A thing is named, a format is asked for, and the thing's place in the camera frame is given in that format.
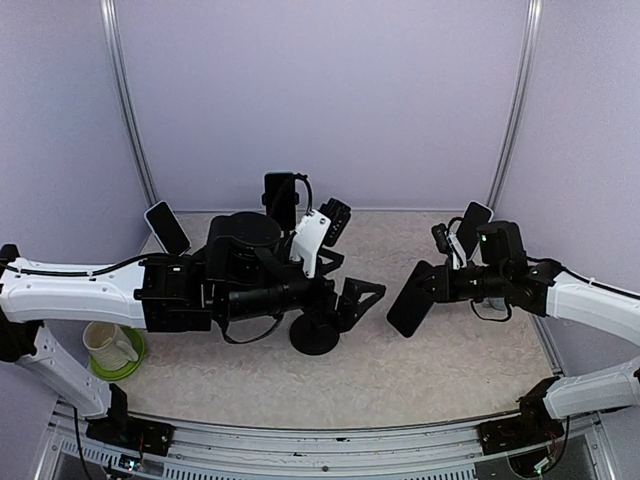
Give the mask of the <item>black smartphone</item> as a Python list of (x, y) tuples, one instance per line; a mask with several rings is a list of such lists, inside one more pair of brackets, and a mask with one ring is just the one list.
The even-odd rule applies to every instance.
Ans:
[(144, 213), (144, 220), (164, 252), (183, 255), (191, 248), (189, 238), (166, 201), (151, 206)]
[(405, 338), (415, 334), (434, 304), (417, 288), (417, 283), (427, 279), (432, 268), (427, 261), (419, 261), (386, 314), (387, 322)]
[(493, 215), (493, 210), (481, 203), (472, 201), (468, 204), (456, 230), (456, 237), (462, 247), (465, 260), (471, 260), (476, 251), (477, 228), (490, 222)]
[(264, 192), (261, 197), (266, 215), (274, 220), (282, 231), (290, 232), (296, 225), (296, 207), (299, 195), (295, 191), (294, 174), (272, 172), (264, 176)]

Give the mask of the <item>black pole phone stand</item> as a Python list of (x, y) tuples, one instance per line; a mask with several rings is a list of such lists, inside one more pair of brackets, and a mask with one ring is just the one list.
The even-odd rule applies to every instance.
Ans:
[(340, 334), (322, 317), (303, 314), (289, 328), (291, 345), (300, 353), (320, 356), (333, 350)]
[(289, 190), (279, 198), (278, 202), (275, 197), (275, 193), (262, 194), (261, 202), (265, 207), (266, 215), (273, 219), (282, 231), (290, 232), (296, 226), (296, 208), (299, 205), (300, 196), (297, 192)]

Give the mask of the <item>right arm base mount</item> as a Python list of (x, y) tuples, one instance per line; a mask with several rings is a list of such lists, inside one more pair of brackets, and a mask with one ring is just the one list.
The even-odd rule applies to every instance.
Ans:
[(553, 419), (544, 404), (548, 389), (559, 379), (559, 376), (543, 379), (523, 395), (518, 400), (516, 416), (480, 423), (477, 431), (483, 454), (517, 450), (562, 437), (563, 421)]

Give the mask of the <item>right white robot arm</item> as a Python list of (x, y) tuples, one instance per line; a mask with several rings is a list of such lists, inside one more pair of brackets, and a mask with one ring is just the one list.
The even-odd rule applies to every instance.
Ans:
[[(428, 304), (503, 298), (509, 309), (577, 322), (639, 342), (638, 294), (582, 277), (556, 260), (528, 257), (514, 222), (481, 225), (477, 238), (481, 265), (453, 269), (422, 263), (413, 283)], [(553, 378), (532, 395), (535, 405), (511, 423), (512, 436), (523, 444), (535, 442), (549, 429), (551, 419), (638, 405), (639, 360)]]

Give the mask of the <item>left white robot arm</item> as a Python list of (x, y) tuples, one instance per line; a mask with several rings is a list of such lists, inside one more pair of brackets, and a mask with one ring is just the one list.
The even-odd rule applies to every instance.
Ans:
[(330, 273), (341, 223), (312, 212), (291, 233), (257, 212), (215, 217), (192, 255), (152, 253), (104, 267), (40, 265), (13, 244), (1, 250), (1, 359), (38, 375), (87, 420), (121, 445), (140, 434), (125, 392), (91, 375), (60, 347), (48, 323), (98, 321), (150, 333), (227, 330), (231, 323), (290, 311), (292, 346), (307, 355), (332, 350), (386, 292)]

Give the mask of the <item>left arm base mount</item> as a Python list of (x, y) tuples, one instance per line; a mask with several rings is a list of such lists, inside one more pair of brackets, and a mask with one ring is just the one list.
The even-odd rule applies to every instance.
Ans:
[(126, 393), (116, 384), (109, 385), (111, 400), (106, 415), (88, 420), (86, 436), (142, 454), (166, 457), (175, 428), (168, 423), (131, 416)]

